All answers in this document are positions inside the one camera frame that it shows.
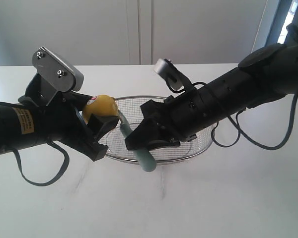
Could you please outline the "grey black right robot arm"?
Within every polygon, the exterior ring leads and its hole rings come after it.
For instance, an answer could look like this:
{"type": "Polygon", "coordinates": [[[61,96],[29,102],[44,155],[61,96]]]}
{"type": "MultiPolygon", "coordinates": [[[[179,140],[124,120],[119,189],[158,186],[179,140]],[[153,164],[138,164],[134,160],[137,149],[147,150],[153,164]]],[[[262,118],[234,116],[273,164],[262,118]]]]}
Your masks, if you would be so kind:
{"type": "Polygon", "coordinates": [[[291,94],[289,125],[283,140],[276,146],[258,143],[265,150],[282,148],[292,133],[298,101],[298,27],[290,24],[287,29],[295,45],[262,47],[209,83],[192,83],[171,61],[158,60],[155,71],[172,95],[163,102],[149,100],[141,105],[143,120],[125,139],[127,149],[178,147],[223,119],[291,94]]]}

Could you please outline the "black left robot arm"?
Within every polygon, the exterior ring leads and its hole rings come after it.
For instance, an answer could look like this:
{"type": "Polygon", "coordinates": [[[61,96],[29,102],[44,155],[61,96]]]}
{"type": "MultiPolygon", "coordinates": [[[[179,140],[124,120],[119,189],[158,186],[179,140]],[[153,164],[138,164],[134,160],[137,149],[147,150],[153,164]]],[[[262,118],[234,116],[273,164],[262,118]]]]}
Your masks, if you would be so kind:
{"type": "Polygon", "coordinates": [[[0,105],[0,154],[59,141],[92,161],[103,158],[108,146],[99,140],[119,119],[92,114],[85,122],[81,112],[91,98],[57,90],[35,75],[17,104],[0,105]]]}

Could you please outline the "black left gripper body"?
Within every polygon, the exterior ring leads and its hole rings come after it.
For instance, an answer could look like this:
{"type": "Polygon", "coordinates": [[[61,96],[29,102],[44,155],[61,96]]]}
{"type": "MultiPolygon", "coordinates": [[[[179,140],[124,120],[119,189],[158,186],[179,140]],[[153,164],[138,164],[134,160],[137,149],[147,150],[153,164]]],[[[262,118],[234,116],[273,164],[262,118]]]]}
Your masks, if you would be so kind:
{"type": "Polygon", "coordinates": [[[106,145],[95,141],[92,131],[82,117],[82,109],[65,102],[63,93],[58,93],[47,106],[36,104],[26,94],[18,100],[28,110],[30,132],[21,133],[22,143],[52,143],[59,141],[86,155],[92,161],[102,159],[108,150],[106,145]]]}

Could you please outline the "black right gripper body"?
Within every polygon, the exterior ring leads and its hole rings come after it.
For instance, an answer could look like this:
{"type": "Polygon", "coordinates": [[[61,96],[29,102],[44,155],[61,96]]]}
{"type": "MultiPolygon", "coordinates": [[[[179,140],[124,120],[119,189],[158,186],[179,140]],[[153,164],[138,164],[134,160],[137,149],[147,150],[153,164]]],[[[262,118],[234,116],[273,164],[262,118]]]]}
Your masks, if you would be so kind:
{"type": "Polygon", "coordinates": [[[165,139],[180,142],[195,139],[196,133],[215,123],[215,99],[209,93],[189,91],[163,102],[149,100],[141,105],[144,119],[154,120],[165,139]]]}

